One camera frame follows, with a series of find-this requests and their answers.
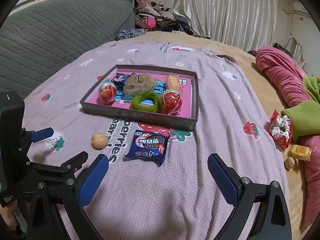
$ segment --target oreo package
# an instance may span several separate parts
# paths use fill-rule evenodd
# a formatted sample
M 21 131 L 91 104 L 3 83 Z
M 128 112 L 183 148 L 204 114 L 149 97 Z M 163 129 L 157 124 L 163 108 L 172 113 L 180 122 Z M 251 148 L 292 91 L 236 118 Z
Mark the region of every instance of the oreo package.
M 117 73 L 111 82 L 116 86 L 117 90 L 123 91 L 124 82 L 130 77 L 130 75 Z
M 168 140 L 169 136 L 136 130 L 130 151 L 125 157 L 153 161 L 161 165 L 165 159 Z

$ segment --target pink blanket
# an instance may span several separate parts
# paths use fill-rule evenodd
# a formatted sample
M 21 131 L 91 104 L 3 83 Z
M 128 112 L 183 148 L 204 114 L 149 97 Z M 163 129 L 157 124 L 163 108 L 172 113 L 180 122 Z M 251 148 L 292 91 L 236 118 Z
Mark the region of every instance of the pink blanket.
M 264 129 L 268 117 L 239 65 L 217 55 L 170 43 L 109 42 L 81 55 L 25 99 L 25 127 L 40 130 L 51 126 L 55 130 L 48 140 L 31 145 L 32 161 L 60 166 L 86 151 L 85 168 L 98 154 L 108 156 L 108 173 L 92 203 L 84 207 L 104 240 L 214 239 L 233 206 L 226 203 L 208 170 L 211 153 L 218 153 L 239 176 L 255 183 L 278 181 L 288 203 L 282 154 Z M 83 113 L 79 100 L 116 64 L 197 72 L 199 118 L 195 131 Z M 143 160 L 124 160 L 136 129 L 169 133 L 161 167 Z M 90 143 L 92 134 L 98 132 L 110 136 L 109 145 L 101 151 Z M 255 204 L 240 240 L 247 239 L 257 210 Z M 62 217 L 71 238 L 77 239 L 65 212 Z
M 289 107 L 294 107 L 311 97 L 302 86 L 305 72 L 287 54 L 273 47 L 263 47 L 256 56 L 257 68 L 279 90 Z
M 256 63 L 289 107 L 311 100 L 302 85 L 305 72 L 290 56 L 279 49 L 264 47 L 258 50 Z M 311 161 L 304 163 L 308 196 L 302 224 L 307 227 L 315 221 L 320 211 L 320 136 L 302 136 L 298 143 L 313 149 Z
M 310 162 L 304 162 L 307 182 L 307 200 L 302 225 L 311 225 L 320 212 L 320 135 L 306 135 L 298 143 L 313 149 Z

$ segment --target pink pillow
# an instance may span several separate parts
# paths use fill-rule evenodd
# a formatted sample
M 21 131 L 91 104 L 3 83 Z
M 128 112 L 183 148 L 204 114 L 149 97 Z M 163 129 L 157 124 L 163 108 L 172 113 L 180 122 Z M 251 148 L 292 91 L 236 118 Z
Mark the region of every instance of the pink pillow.
M 273 47 L 263 47 L 257 52 L 256 63 L 289 107 L 311 100 L 302 85 L 306 73 L 289 55 Z
M 320 135 L 306 135 L 299 138 L 299 144 L 313 149 L 310 162 L 304 162 L 307 182 L 307 201 L 302 225 L 311 225 L 320 212 Z

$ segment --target gray quilted sofa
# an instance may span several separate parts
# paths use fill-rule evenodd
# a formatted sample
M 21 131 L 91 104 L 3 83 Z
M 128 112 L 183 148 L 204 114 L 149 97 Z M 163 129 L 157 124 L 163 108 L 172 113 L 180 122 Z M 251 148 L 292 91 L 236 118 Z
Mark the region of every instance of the gray quilted sofa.
M 0 92 L 25 98 L 134 22 L 131 0 L 47 0 L 10 15 L 0 29 Z

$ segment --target yellow snack package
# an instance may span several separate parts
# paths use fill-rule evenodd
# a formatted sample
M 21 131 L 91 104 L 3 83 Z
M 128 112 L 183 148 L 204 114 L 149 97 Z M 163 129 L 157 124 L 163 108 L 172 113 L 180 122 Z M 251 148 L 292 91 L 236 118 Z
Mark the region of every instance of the yellow snack package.
M 306 146 L 300 146 L 300 145 L 292 145 L 291 149 L 288 151 L 287 156 L 296 158 L 298 160 L 302 161 L 310 161 L 312 149 Z

